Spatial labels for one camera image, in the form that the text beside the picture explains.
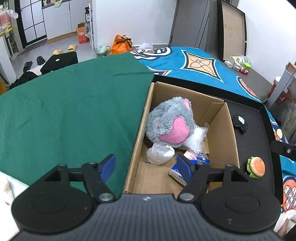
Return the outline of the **clear bag of white stuffing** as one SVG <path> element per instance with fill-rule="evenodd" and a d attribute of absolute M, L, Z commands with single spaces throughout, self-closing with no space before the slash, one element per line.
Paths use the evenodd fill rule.
<path fill-rule="evenodd" d="M 182 144 L 188 150 L 195 154 L 209 154 L 209 147 L 207 141 L 207 133 L 209 124 L 205 123 L 204 126 L 195 124 L 194 132 Z"/>

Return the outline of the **grey pink plush toy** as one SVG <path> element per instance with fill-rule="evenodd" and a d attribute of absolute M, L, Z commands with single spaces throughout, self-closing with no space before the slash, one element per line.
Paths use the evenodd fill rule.
<path fill-rule="evenodd" d="M 161 102 L 149 113 L 145 134 L 153 143 L 176 148 L 193 134 L 194 127 L 191 101 L 177 96 Z"/>

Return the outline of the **blue tissue pack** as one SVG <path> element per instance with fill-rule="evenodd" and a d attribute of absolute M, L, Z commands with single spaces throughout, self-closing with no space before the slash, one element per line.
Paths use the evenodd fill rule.
<path fill-rule="evenodd" d="M 187 185 L 195 173 L 196 164 L 210 164 L 210 160 L 202 154 L 195 154 L 185 151 L 183 155 L 177 154 L 176 164 L 170 169 L 168 174 L 183 186 Z"/>

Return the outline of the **hamburger plush toy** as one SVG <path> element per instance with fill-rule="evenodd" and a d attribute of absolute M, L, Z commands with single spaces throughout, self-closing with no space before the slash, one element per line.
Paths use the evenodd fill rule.
<path fill-rule="evenodd" d="M 247 161 L 247 171 L 249 176 L 259 179 L 265 174 L 265 163 L 260 157 L 250 157 Z"/>

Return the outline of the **white rolled plastic bundle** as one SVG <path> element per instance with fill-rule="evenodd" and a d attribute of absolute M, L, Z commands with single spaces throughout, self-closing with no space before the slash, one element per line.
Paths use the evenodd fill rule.
<path fill-rule="evenodd" d="M 169 145 L 154 143 L 146 152 L 147 162 L 153 165 L 162 165 L 175 155 L 175 150 Z"/>

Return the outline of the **black felt patch toy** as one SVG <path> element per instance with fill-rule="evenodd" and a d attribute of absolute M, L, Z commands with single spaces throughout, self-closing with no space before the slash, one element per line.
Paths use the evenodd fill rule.
<path fill-rule="evenodd" d="M 232 124 L 234 129 L 239 130 L 241 133 L 245 133 L 247 131 L 247 122 L 242 116 L 238 115 L 237 113 L 234 114 L 232 117 Z"/>

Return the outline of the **green cloth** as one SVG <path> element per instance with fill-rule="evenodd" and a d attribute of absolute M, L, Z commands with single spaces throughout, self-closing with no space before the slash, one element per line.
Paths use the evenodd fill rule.
<path fill-rule="evenodd" d="M 1 171 L 27 185 L 58 164 L 116 157 L 119 196 L 153 73 L 130 53 L 80 62 L 1 96 Z"/>

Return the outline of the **green cup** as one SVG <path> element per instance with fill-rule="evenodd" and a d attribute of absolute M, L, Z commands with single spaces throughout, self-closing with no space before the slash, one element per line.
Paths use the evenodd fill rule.
<path fill-rule="evenodd" d="M 244 63 L 243 63 L 243 67 L 244 67 L 246 70 L 250 70 L 250 69 L 251 69 L 251 65 L 250 65 L 250 63 L 248 63 L 248 62 L 244 62 Z"/>

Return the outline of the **blue patterned blanket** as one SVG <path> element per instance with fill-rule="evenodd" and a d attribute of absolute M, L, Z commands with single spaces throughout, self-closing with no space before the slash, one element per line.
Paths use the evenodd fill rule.
<path fill-rule="evenodd" d="M 236 73 L 198 48 L 163 47 L 132 50 L 133 56 L 155 75 L 168 76 L 213 86 L 261 102 L 257 95 Z M 279 122 L 267 110 L 277 141 L 288 143 Z M 280 156 L 283 178 L 283 204 L 281 211 L 295 210 L 295 158 Z"/>

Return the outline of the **leaning framed board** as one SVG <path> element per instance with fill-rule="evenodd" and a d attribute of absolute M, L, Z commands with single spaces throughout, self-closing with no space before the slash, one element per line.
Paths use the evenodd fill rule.
<path fill-rule="evenodd" d="M 217 1 L 218 57 L 221 61 L 230 56 L 245 55 L 247 29 L 245 13 L 226 1 Z"/>

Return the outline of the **left yellow slipper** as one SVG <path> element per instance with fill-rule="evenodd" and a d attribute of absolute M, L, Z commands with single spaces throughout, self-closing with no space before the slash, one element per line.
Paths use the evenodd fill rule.
<path fill-rule="evenodd" d="M 54 50 L 52 56 L 54 56 L 54 55 L 59 55 L 59 54 L 61 54 L 62 52 L 63 52 L 62 49 Z"/>

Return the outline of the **right yellow slipper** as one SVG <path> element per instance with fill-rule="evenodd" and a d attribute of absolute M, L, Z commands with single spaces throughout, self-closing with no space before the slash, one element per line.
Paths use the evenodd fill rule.
<path fill-rule="evenodd" d="M 76 49 L 77 49 L 77 45 L 71 44 L 69 45 L 67 52 L 75 52 Z"/>

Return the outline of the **orange bag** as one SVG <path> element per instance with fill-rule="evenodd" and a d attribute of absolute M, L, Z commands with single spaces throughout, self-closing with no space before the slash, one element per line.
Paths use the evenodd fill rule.
<path fill-rule="evenodd" d="M 132 39 L 126 35 L 116 35 L 112 44 L 111 54 L 122 54 L 132 50 Z"/>

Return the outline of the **orange cardboard box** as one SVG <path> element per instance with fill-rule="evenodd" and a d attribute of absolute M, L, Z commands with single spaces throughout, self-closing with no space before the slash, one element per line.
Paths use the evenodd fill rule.
<path fill-rule="evenodd" d="M 76 28 L 78 42 L 79 44 L 85 44 L 88 42 L 88 37 L 86 36 L 87 23 L 79 23 Z"/>

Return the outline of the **white kitchen cabinet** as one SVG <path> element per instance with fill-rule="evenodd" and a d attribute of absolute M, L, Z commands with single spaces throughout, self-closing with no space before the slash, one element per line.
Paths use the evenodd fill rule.
<path fill-rule="evenodd" d="M 85 8 L 91 1 L 62 1 L 59 6 L 49 4 L 42 8 L 48 43 L 65 39 L 76 33 L 80 23 L 86 22 Z"/>

